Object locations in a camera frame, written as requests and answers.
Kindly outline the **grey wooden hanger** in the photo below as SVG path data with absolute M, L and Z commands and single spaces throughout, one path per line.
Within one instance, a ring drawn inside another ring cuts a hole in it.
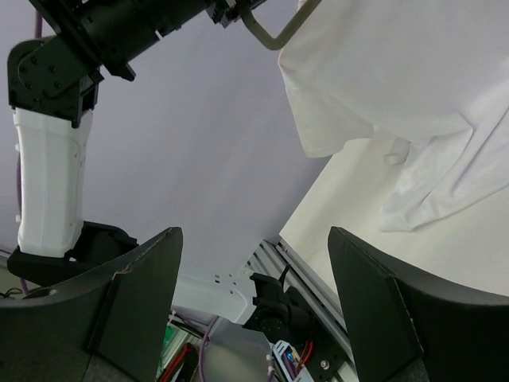
M 254 9 L 240 12 L 240 20 L 249 33 L 266 49 L 281 50 L 305 24 L 321 0 L 265 1 Z

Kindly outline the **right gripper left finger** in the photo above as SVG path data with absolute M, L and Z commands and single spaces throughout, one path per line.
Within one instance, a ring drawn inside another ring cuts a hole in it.
M 3 381 L 154 381 L 183 233 L 134 250 L 27 298 L 1 300 Z

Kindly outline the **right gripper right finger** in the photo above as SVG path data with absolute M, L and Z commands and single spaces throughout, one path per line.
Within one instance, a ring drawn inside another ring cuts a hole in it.
M 508 298 L 333 227 L 328 253 L 361 381 L 506 381 Z

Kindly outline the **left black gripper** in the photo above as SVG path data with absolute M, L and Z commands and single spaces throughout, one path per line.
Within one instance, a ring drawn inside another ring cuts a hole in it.
M 247 2 L 243 0 L 215 0 L 210 1 L 205 11 L 215 24 L 227 28 L 240 19 L 246 4 Z

